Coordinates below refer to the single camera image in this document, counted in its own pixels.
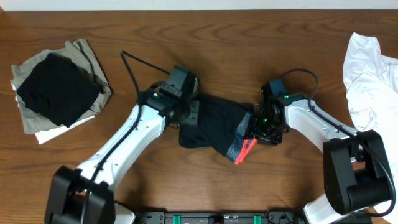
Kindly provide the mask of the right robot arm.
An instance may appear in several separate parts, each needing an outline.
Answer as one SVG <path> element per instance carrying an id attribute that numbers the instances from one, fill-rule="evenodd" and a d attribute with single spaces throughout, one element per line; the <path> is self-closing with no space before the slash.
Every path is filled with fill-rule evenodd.
<path id="1" fill-rule="evenodd" d="M 341 223 L 375 217 L 363 209 L 389 202 L 392 212 L 396 188 L 381 136 L 351 128 L 320 109 L 302 93 L 265 93 L 253 135 L 276 146 L 290 129 L 303 134 L 323 154 L 325 193 L 303 208 L 307 223 Z"/>

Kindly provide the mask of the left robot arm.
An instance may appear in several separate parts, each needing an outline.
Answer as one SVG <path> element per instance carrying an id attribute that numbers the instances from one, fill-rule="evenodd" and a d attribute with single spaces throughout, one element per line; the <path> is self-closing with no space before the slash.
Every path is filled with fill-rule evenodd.
<path id="1" fill-rule="evenodd" d="M 170 123 L 181 124 L 198 108 L 188 93 L 147 89 L 121 128 L 93 156 L 72 170 L 61 166 L 52 177 L 45 223 L 134 223 L 134 212 L 114 195 L 143 150 Z"/>

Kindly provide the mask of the black leggings with red waistband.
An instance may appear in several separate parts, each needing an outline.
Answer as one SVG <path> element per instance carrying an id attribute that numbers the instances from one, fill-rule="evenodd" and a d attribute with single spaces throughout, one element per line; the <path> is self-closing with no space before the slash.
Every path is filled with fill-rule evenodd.
<path id="1" fill-rule="evenodd" d="M 254 105 L 211 95 L 200 95 L 198 100 L 198 123 L 181 125 L 180 146 L 187 149 L 212 147 L 234 164 L 241 163 L 257 143 L 250 136 Z"/>

